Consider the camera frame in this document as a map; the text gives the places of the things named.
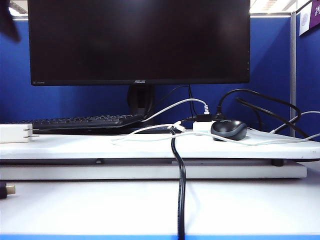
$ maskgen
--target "black keyboard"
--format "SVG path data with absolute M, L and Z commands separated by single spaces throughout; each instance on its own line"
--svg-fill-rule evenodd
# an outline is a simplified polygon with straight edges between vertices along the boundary
M 10 122 L 11 124 L 32 124 L 33 129 L 58 130 L 58 129 L 112 129 L 121 128 L 130 124 L 141 122 L 142 115 L 101 115 L 87 117 L 64 117 L 52 119 L 23 120 Z

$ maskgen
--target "monitor screen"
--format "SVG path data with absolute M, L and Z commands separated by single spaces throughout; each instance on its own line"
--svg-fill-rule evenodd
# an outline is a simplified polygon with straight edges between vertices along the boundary
M 28 0 L 31 83 L 249 81 L 250 0 Z

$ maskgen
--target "cubicle divider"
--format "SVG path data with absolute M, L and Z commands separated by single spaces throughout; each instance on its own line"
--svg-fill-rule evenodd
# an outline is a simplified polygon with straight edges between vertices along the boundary
M 0 35 L 0 122 L 129 113 L 128 86 L 31 86 L 28 21 L 15 23 L 22 37 L 20 43 L 10 42 Z M 213 113 L 220 97 L 236 88 L 249 88 L 290 101 L 290 26 L 288 16 L 251 17 L 250 83 L 195 84 L 192 85 L 193 96 L 206 101 Z M 175 87 L 176 85 L 157 85 L 156 101 Z M 286 119 L 290 116 L 287 106 L 263 98 L 247 93 L 229 96 L 223 104 L 224 113 L 230 118 L 243 120 L 252 127 L 258 127 L 256 115 L 235 101 L 238 96 L 281 114 Z M 187 97 L 188 89 L 180 88 L 159 104 L 156 110 Z M 200 112 L 202 107 L 197 103 L 195 105 Z M 172 123 L 189 115 L 189 106 L 184 103 L 157 117 L 156 123 Z M 281 124 L 263 113 L 261 116 L 264 130 L 271 130 Z
M 296 26 L 300 26 L 300 13 Z M 320 111 L 320 25 L 299 36 L 296 33 L 296 104 L 303 112 Z M 307 134 L 320 133 L 320 115 L 304 115 L 297 123 Z

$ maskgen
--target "computer mouse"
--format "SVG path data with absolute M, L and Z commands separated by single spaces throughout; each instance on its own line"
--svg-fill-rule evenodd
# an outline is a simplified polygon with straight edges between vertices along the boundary
M 239 120 L 218 120 L 212 124 L 211 133 L 238 141 L 245 138 L 247 134 L 247 125 Z

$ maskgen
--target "white cable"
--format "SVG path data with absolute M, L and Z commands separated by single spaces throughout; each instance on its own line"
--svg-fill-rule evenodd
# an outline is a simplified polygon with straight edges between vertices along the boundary
M 161 124 L 161 125 L 147 126 L 147 127 L 144 127 L 144 128 L 138 129 L 138 130 L 135 130 L 135 131 L 129 133 L 128 135 L 125 135 L 124 137 L 112 139 L 111 141 L 113 141 L 113 142 L 121 141 L 121 140 L 124 140 L 124 139 L 126 139 L 126 138 L 129 138 L 130 136 L 132 136 L 132 135 L 134 135 L 134 134 L 140 133 L 140 132 L 145 131 L 145 130 L 156 129 L 156 128 L 163 128 L 163 127 L 169 127 L 169 128 L 171 128 L 173 125 L 174 125 L 174 124 Z
M 165 112 L 165 111 L 167 111 L 169 109 L 172 109 L 173 107 L 175 107 L 175 106 L 177 106 L 179 104 L 183 104 L 183 103 L 191 102 L 191 101 L 202 103 L 204 105 L 204 114 L 210 114 L 209 108 L 208 108 L 208 105 L 206 104 L 206 102 L 204 102 L 204 101 L 202 101 L 200 99 L 196 99 L 196 98 L 188 98 L 188 99 L 185 99 L 185 100 L 178 101 L 178 102 L 166 107 L 165 109 L 162 109 L 161 111 L 158 111 L 157 113 L 153 114 L 151 117 L 143 120 L 142 122 L 147 122 L 150 119 L 153 119 L 154 117 L 158 116 L 159 114 L 162 114 L 163 112 Z
M 303 113 L 301 113 L 302 115 L 305 114 L 320 114 L 320 111 L 305 111 Z M 298 116 L 295 116 L 294 118 L 292 118 L 289 122 L 292 123 L 294 120 L 297 119 Z M 273 129 L 272 131 L 270 131 L 271 134 L 274 134 L 276 131 L 278 131 L 280 128 L 284 127 L 286 124 L 282 124 L 281 126 L 277 127 L 276 129 Z
M 318 137 L 320 136 L 320 133 L 304 138 L 304 139 L 286 139 L 286 138 L 279 138 L 279 139 L 272 139 L 272 140 L 266 140 L 266 141 L 261 141 L 261 142 L 257 142 L 257 143 L 245 143 L 242 141 L 236 141 L 236 140 L 231 140 L 222 136 L 218 136 L 218 135 L 214 135 L 211 133 L 206 133 L 206 132 L 201 132 L 201 131 L 189 131 L 189 132 L 184 132 L 184 133 L 180 133 L 180 134 L 176 134 L 176 135 L 170 135 L 170 136 L 165 136 L 165 137 L 161 137 L 161 138 L 156 138 L 156 139 L 130 139 L 129 137 L 124 137 L 122 139 L 118 139 L 116 141 L 113 142 L 113 144 L 117 144 L 117 143 L 121 143 L 121 142 L 125 142 L 125 141 L 134 141 L 134 142 L 156 142 L 156 141 L 162 141 L 162 140 L 168 140 L 168 139 L 172 139 L 172 138 L 178 138 L 178 137 L 183 137 L 183 136 L 188 136 L 188 135 L 202 135 L 202 136 L 209 136 L 209 137 L 213 137 L 216 139 L 220 139 L 226 142 L 231 142 L 231 143 L 235 143 L 235 144 L 239 144 L 239 145 L 243 145 L 243 146 L 260 146 L 260 145 L 271 145 L 271 144 L 289 144 L 289 143 L 301 143 L 301 142 L 306 142 L 312 138 Z

